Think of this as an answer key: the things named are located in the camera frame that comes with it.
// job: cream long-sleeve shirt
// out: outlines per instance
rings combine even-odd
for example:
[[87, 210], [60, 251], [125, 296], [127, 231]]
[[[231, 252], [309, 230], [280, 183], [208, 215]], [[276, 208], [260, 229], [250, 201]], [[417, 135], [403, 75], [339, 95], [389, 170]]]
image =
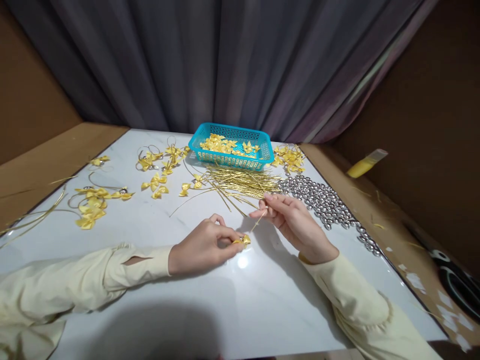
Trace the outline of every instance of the cream long-sleeve shirt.
[[[56, 320], [58, 314], [93, 311], [132, 286], [170, 276], [171, 248], [121, 244], [83, 257], [33, 262], [0, 275], [0, 359], [47, 359], [65, 326]], [[132, 257], [146, 260], [123, 264]], [[303, 265], [332, 302], [340, 328], [367, 359], [440, 359], [402, 310], [345, 257]]]

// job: hand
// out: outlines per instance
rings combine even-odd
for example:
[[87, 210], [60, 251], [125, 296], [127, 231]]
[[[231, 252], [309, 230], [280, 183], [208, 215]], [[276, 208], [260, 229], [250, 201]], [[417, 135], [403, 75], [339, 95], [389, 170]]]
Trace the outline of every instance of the hand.
[[[232, 244], [243, 235], [226, 227], [223, 217], [213, 214], [198, 224], [181, 243], [172, 247], [168, 272], [170, 275], [184, 275], [215, 268], [244, 249], [241, 243]], [[219, 243], [226, 247], [219, 248]]]
[[263, 217], [312, 264], [322, 264], [336, 259], [339, 250], [325, 236], [305, 205], [294, 197], [265, 193], [259, 208], [250, 214], [251, 218]]

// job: marble tabletop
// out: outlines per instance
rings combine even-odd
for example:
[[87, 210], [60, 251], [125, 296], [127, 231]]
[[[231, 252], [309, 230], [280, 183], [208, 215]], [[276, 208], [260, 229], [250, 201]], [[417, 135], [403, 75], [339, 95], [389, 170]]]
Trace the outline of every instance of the marble tabletop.
[[[141, 191], [155, 171], [137, 171], [137, 151], [146, 145], [160, 150], [175, 138], [186, 146], [189, 134], [129, 130], [101, 155], [107, 162], [92, 179], [105, 186], [128, 186], [128, 201], [109, 200], [106, 216], [91, 230], [76, 226], [74, 214], [55, 212], [35, 229], [0, 250], [0, 273], [37, 260], [79, 256], [125, 242], [152, 247], [180, 242], [203, 219], [217, 213], [228, 226], [248, 232], [254, 221], [236, 209], [229, 212], [214, 191], [190, 200], [179, 197], [181, 184], [192, 180], [185, 165], [177, 167], [165, 184], [170, 193], [152, 199]], [[197, 173], [203, 166], [187, 159]], [[305, 173], [325, 183], [305, 161]], [[279, 175], [280, 168], [273, 168]], [[87, 168], [66, 184], [69, 198], [75, 188], [90, 185]], [[46, 210], [60, 196], [57, 190], [36, 210]], [[248, 213], [252, 207], [241, 204]], [[59, 209], [67, 209], [64, 200]], [[380, 257], [368, 252], [353, 228], [336, 225], [326, 232], [330, 241], [379, 291], [396, 302], [428, 341], [446, 337]], [[0, 244], [16, 231], [0, 238]], [[337, 327], [331, 304], [296, 258], [297, 251], [266, 221], [250, 234], [251, 245], [207, 274], [165, 278], [131, 291], [109, 306], [89, 314], [69, 313], [65, 331], [51, 360], [86, 359], [201, 359], [222, 353], [226, 359], [332, 351], [352, 347]]]

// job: cardboard panel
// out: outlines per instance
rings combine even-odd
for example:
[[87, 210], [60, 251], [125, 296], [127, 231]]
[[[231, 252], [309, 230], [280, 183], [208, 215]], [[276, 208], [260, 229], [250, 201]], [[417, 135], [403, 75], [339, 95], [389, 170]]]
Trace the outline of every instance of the cardboard panel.
[[480, 278], [480, 26], [475, 0], [440, 1], [333, 147]]
[[2, 1], [0, 54], [3, 164], [82, 119]]
[[[438, 268], [428, 252], [412, 237], [403, 223], [415, 226], [422, 237], [427, 239], [430, 244], [438, 246], [440, 250], [447, 254], [448, 251], [435, 243], [412, 218], [380, 192], [366, 177], [352, 179], [345, 175], [345, 171], [350, 168], [351, 164], [334, 149], [314, 144], [302, 144], [300, 148], [388, 256], [397, 272], [403, 277], [404, 282], [410, 284], [406, 278], [406, 271], [418, 275], [425, 293], [415, 287], [410, 286], [410, 289], [428, 308], [428, 311], [433, 314], [449, 338], [457, 343], [458, 334], [461, 334], [471, 346], [479, 346], [480, 325], [466, 315], [453, 301], [451, 302], [451, 308], [442, 301], [439, 292], [446, 295], [446, 291], [440, 283]], [[457, 322], [457, 332], [453, 331], [449, 326], [446, 326], [438, 306], [448, 308], [453, 314], [462, 314], [468, 319], [473, 330]]]
[[83, 122], [0, 165], [0, 230], [29, 212], [63, 181], [49, 183], [74, 175], [128, 130]]

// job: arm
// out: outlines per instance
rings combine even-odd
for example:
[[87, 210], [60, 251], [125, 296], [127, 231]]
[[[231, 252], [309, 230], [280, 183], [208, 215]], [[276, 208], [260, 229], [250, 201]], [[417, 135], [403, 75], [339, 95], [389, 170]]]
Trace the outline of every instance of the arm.
[[300, 251], [303, 266], [331, 301], [338, 326], [367, 359], [440, 359], [407, 315], [328, 241], [300, 200], [266, 193], [250, 216], [262, 214]]
[[[81, 257], [32, 262], [0, 275], [0, 358], [46, 359], [65, 326], [53, 322], [58, 314], [98, 309], [128, 288], [161, 277], [209, 270], [242, 251], [242, 244], [230, 245], [240, 236], [214, 214], [174, 246], [121, 244]], [[230, 246], [220, 249], [218, 242]]]

